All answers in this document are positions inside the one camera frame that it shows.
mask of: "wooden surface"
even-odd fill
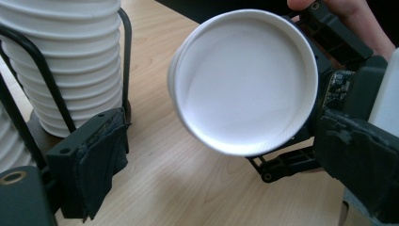
[[[129,164],[85,225],[338,225],[343,186],[324,172],[265,184],[245,158],[210,150],[183,128],[167,69],[198,25],[152,0],[122,0],[134,28]],[[80,219],[58,224],[82,225]]]

